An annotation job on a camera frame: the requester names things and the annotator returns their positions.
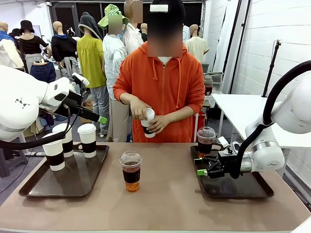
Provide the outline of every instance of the person's left hand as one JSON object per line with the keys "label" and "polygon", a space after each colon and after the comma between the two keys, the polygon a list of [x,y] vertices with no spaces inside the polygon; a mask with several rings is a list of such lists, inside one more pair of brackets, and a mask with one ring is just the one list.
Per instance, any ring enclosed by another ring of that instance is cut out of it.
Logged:
{"label": "person's left hand", "polygon": [[170,121],[167,116],[155,116],[155,118],[149,122],[150,126],[147,130],[151,133],[155,132],[156,134],[159,134],[169,123]]}

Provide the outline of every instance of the beige pants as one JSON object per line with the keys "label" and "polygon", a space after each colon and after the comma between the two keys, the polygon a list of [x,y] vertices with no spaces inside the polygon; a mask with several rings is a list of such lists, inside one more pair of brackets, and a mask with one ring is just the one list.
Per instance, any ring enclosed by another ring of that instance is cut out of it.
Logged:
{"label": "beige pants", "polygon": [[109,127],[107,141],[126,142],[130,106],[109,98]]}

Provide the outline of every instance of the plastic cup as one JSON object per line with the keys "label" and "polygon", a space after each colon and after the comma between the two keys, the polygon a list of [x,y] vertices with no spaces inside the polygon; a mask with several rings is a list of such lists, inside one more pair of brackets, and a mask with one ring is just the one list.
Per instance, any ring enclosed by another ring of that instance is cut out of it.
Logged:
{"label": "plastic cup", "polygon": [[209,155],[212,150],[213,140],[216,133],[211,127],[202,127],[197,132],[199,158]]}
{"label": "plastic cup", "polygon": [[140,122],[141,122],[143,129],[144,129],[145,137],[152,138],[156,134],[155,134],[155,132],[153,132],[153,133],[149,132],[147,130],[147,128],[150,126],[149,122],[155,118],[155,112],[153,109],[147,108],[146,113],[147,113],[147,120],[141,120]]}
{"label": "plastic cup", "polygon": [[78,128],[82,150],[86,158],[92,158],[96,155],[96,127],[93,124],[84,124]]}
{"label": "plastic cup", "polygon": [[[49,137],[55,133],[49,133],[42,138]],[[65,167],[65,159],[62,140],[57,140],[43,145],[45,156],[52,171],[59,171]]]}
{"label": "plastic cup", "polygon": [[126,151],[121,155],[120,163],[126,190],[136,192],[139,189],[141,155],[136,151]]}
{"label": "plastic cup", "polygon": [[[63,132],[67,127],[66,123],[56,125],[53,128],[53,133],[60,133]],[[64,151],[64,157],[68,158],[73,155],[73,141],[72,141],[72,134],[71,134],[71,129],[69,132],[66,134],[66,137],[62,139],[62,144],[63,144],[63,151]]]}

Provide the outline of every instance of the brown tray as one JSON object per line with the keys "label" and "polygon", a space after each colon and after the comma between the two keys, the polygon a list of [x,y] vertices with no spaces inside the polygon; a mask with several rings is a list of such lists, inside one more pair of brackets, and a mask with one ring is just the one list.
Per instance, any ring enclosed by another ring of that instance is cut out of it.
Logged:
{"label": "brown tray", "polygon": [[46,161],[18,192],[34,198],[80,198],[91,192],[101,172],[109,146],[97,145],[97,155],[85,158],[80,144],[74,145],[74,155],[65,158],[65,168],[52,171]]}
{"label": "brown tray", "polygon": [[[211,155],[218,156],[218,150],[213,145]],[[197,146],[191,148],[192,159],[198,158]],[[194,164],[198,169],[207,169],[206,164]],[[244,173],[237,179],[231,178],[229,174],[224,177],[211,179],[208,176],[197,176],[203,193],[212,198],[227,199],[253,199],[270,198],[274,195],[272,188],[267,184],[259,172]]]}

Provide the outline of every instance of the cream t-shirt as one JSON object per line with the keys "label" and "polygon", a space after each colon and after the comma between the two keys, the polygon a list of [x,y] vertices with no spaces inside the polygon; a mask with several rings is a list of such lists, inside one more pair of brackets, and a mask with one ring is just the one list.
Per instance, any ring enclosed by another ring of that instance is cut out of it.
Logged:
{"label": "cream t-shirt", "polygon": [[209,50],[207,42],[198,36],[192,37],[185,42],[185,46],[189,53],[195,56],[200,63],[204,62],[203,53]]}

